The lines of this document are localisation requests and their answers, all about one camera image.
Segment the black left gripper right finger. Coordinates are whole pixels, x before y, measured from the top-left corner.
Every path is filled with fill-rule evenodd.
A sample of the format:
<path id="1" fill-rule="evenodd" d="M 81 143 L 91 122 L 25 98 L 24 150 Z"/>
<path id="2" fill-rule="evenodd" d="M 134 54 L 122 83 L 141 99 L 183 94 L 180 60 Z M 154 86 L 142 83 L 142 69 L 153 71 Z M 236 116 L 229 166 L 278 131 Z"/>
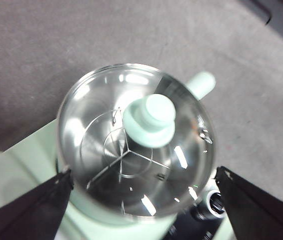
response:
<path id="1" fill-rule="evenodd" d="M 216 185 L 238 240 L 283 240 L 283 201 L 219 166 Z"/>

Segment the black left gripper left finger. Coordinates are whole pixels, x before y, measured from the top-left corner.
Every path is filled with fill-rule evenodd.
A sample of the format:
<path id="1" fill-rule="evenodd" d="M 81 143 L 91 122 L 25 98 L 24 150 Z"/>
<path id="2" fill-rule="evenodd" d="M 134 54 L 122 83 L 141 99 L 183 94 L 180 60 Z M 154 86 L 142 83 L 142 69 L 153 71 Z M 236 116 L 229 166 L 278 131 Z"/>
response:
<path id="1" fill-rule="evenodd" d="M 53 240 L 72 190 L 68 169 L 0 207 L 0 240 Z"/>

